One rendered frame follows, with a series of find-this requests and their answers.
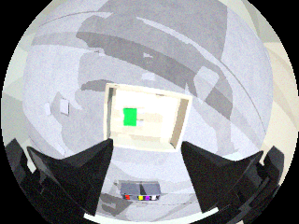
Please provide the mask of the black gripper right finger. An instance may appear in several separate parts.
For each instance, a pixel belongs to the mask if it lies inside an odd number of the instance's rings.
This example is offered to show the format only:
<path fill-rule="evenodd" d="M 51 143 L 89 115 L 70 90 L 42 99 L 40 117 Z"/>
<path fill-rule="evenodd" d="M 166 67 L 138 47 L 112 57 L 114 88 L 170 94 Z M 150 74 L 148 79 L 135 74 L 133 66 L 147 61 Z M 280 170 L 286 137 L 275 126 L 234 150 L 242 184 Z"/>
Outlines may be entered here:
<path fill-rule="evenodd" d="M 245 172 L 261 160 L 264 152 L 261 150 L 243 160 L 229 161 L 228 158 L 184 141 L 180 153 L 201 206 L 199 209 L 206 213 L 217 208 L 216 204 L 236 186 Z"/>

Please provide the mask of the cream shallow tray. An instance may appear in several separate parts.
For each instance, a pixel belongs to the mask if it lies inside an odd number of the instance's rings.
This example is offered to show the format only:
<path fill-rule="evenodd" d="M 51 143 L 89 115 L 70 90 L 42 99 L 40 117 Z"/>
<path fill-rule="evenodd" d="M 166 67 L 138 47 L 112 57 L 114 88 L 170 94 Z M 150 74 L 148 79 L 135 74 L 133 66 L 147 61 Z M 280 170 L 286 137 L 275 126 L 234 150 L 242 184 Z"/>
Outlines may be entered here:
<path fill-rule="evenodd" d="M 193 96 L 149 89 L 149 87 L 106 83 L 104 137 L 113 139 L 113 147 L 138 150 L 179 151 Z M 123 109 L 145 108 L 137 120 L 145 126 L 123 126 Z"/>

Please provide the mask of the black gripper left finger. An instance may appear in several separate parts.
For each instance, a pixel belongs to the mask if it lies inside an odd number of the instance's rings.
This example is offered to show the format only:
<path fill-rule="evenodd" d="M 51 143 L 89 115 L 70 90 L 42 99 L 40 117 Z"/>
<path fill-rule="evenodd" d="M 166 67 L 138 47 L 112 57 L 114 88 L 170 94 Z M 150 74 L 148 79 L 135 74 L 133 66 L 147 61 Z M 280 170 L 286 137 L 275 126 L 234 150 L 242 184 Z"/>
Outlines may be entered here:
<path fill-rule="evenodd" d="M 112 158 L 112 138 L 60 160 L 46 156 L 31 146 L 26 150 L 38 171 L 60 186 L 86 214 L 96 216 L 96 206 Z"/>

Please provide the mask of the small green block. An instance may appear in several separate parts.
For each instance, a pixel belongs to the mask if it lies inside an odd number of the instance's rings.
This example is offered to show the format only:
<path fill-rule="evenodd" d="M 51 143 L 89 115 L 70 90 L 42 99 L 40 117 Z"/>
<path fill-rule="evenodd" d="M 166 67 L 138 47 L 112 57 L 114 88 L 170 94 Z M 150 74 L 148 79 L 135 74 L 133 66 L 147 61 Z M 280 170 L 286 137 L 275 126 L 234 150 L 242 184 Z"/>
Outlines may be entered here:
<path fill-rule="evenodd" d="M 144 120 L 137 120 L 137 113 L 145 112 L 145 108 L 125 107 L 123 109 L 123 126 L 145 126 Z"/>

